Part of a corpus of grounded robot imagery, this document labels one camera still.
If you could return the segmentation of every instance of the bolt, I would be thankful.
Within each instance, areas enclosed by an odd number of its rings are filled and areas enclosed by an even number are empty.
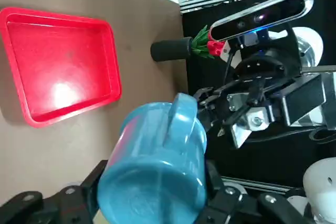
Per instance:
[[[227,187],[226,189],[225,189],[225,192],[227,193],[227,194],[230,194],[230,195],[233,195],[233,194],[235,194],[235,189],[233,189],[232,187]]]
[[[254,124],[256,127],[259,127],[263,124],[263,119],[259,118],[259,117],[255,117],[252,119],[252,124]]]
[[[65,191],[66,194],[73,194],[76,190],[73,188],[69,188],[68,190]]]
[[[266,196],[265,196],[265,199],[266,199],[268,202],[270,202],[270,203],[275,203],[275,202],[277,201],[276,198],[274,198],[274,197],[272,197],[272,196],[270,196],[270,195],[266,195]]]
[[[32,199],[34,199],[34,195],[32,195],[32,194],[28,194],[28,195],[26,195],[26,196],[23,198],[23,201],[30,201],[30,200],[32,200]]]

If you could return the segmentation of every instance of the brown table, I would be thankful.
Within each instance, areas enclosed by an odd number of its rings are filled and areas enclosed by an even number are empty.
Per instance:
[[[155,40],[182,37],[179,5],[168,0],[0,0],[17,6],[107,20],[113,30],[123,95],[119,102],[42,129],[28,126],[0,43],[0,204],[23,190],[45,196],[78,182],[118,139],[125,116],[137,106],[172,101],[186,92],[184,61],[155,63]]]

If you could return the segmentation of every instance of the black cable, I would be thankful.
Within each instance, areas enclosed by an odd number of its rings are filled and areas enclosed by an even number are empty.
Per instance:
[[[336,141],[336,132],[328,131],[327,127],[321,126],[309,133],[309,139],[317,144],[329,144]]]
[[[288,131],[288,132],[280,133],[275,136],[270,136],[270,137],[265,137],[265,138],[248,138],[246,140],[246,143],[263,143],[263,142],[276,140],[282,137],[291,136],[291,135],[298,134],[298,133],[310,132],[315,129],[316,129],[315,127],[314,128],[303,127],[302,129],[299,129],[299,130]]]
[[[263,142],[272,141],[272,140],[276,140],[282,137],[291,136],[294,134],[304,133],[304,132],[310,132],[309,139],[314,141],[316,144],[329,144],[331,142],[336,141],[336,132],[328,131],[325,126],[321,126],[321,127],[304,127],[299,130],[288,131],[288,132],[280,133],[275,136],[270,136],[270,137],[265,137],[265,138],[248,138],[246,140],[246,143],[263,143]]]
[[[236,50],[232,50],[232,49],[229,51],[229,56],[227,58],[227,65],[226,65],[225,72],[224,72],[223,85],[225,85],[225,83],[226,83],[227,74],[229,73],[229,69],[231,67],[232,59],[233,59],[233,56],[236,54],[236,52],[237,52]]]

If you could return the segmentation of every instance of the plastic tray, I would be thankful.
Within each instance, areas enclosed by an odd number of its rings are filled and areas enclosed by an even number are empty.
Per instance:
[[[0,32],[31,126],[50,125],[120,98],[107,22],[8,7],[0,12]]]

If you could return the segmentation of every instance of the white object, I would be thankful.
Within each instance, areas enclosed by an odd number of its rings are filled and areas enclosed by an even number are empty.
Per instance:
[[[336,158],[322,159],[311,165],[303,176],[313,213],[336,223]]]
[[[295,207],[295,209],[303,216],[304,210],[307,206],[308,199],[306,197],[302,196],[291,196],[287,199],[289,203],[291,203],[292,206]]]

